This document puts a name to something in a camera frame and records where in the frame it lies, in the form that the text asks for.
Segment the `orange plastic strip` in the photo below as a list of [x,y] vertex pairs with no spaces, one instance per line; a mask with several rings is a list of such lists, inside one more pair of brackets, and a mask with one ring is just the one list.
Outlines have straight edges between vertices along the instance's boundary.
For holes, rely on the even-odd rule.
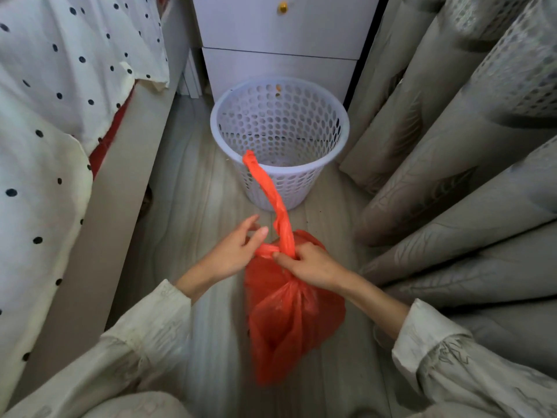
[[280,238],[278,249],[276,246],[263,244],[255,252],[255,255],[270,258],[273,252],[277,252],[280,249],[280,252],[285,253],[292,258],[296,258],[294,234],[292,233],[292,226],[290,225],[290,219],[288,218],[288,211],[282,202],[281,196],[275,188],[275,184],[265,170],[261,168],[253,151],[247,150],[246,155],[242,158],[242,161],[254,179],[261,186],[261,189],[263,190],[265,196],[269,199],[269,202],[275,209],[275,213],[277,215],[273,226]]

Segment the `perforated wastebasket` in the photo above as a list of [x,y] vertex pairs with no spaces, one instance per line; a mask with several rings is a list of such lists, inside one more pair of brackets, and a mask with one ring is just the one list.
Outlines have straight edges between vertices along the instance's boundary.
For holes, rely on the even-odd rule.
[[323,167],[342,150],[349,120],[327,90],[302,79],[266,77],[225,92],[211,112],[211,131],[251,202],[272,211],[242,156],[252,150],[288,210],[308,195]]

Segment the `red plastic bag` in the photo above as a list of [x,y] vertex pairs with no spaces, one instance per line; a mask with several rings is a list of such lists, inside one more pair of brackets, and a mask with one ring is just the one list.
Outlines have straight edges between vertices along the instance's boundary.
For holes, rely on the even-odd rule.
[[259,166],[252,151],[243,162],[275,209],[274,223],[279,239],[263,244],[246,267],[249,336],[261,385],[284,379],[308,351],[330,337],[344,321],[344,299],[308,285],[275,263],[274,252],[296,258],[295,246],[321,242],[303,230],[292,232],[288,212],[271,178]]

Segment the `basket rim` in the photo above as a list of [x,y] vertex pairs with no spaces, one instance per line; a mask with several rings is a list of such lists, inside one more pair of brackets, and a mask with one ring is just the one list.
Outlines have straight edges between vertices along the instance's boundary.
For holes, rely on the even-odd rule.
[[340,154],[340,152],[342,151],[342,149],[346,145],[346,142],[348,141],[348,135],[350,133],[350,121],[348,119],[348,113],[344,109],[344,106],[341,104],[341,102],[337,99],[337,97],[335,97],[330,91],[325,89],[323,86],[320,86],[317,83],[313,83],[313,82],[307,81],[305,79],[300,79],[300,78],[297,78],[297,77],[269,75],[269,76],[262,76],[262,77],[252,78],[252,79],[248,79],[246,81],[243,81],[241,83],[238,83],[237,85],[234,85],[232,88],[227,90],[224,94],[222,94],[220,96],[220,98],[218,99],[218,101],[215,102],[215,104],[213,106],[213,110],[211,111],[211,120],[210,120],[211,134],[213,135],[213,139],[215,140],[217,145],[232,160],[234,160],[235,162],[240,163],[240,164],[243,165],[242,156],[240,154],[238,154],[236,151],[234,151],[232,148],[230,148],[228,146],[228,144],[225,142],[225,140],[222,138],[222,135],[220,134],[220,130],[218,129],[218,125],[217,125],[217,112],[218,112],[220,106],[224,103],[224,101],[234,91],[239,90],[239,89],[245,87],[248,84],[249,85],[253,85],[253,84],[257,84],[257,83],[268,84],[269,83],[268,81],[270,79],[298,82],[298,83],[303,83],[307,86],[312,87],[317,93],[321,93],[324,97],[326,97],[328,99],[328,101],[331,103],[331,105],[336,109],[337,114],[338,114],[338,118],[340,119],[340,122],[344,123],[345,125],[342,126],[342,129],[340,131],[340,135],[339,135],[336,146],[329,153],[322,156],[321,158],[319,158],[315,161],[312,161],[310,163],[305,163],[305,164],[301,164],[301,165],[294,165],[294,166],[290,166],[290,167],[278,167],[278,166],[275,166],[275,165],[260,164],[261,168],[263,170],[265,170],[267,173],[295,174],[295,173],[308,172],[310,170],[313,170],[313,169],[316,169],[316,168],[319,168],[319,167],[324,167],[325,165],[329,164],[338,154]]

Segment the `drawer front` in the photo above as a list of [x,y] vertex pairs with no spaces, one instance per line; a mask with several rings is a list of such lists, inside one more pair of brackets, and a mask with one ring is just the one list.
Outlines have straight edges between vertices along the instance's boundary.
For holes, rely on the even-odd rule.
[[360,57],[378,2],[193,0],[204,47],[350,60]]
[[317,83],[344,101],[356,60],[203,48],[213,97],[250,78],[291,76]]

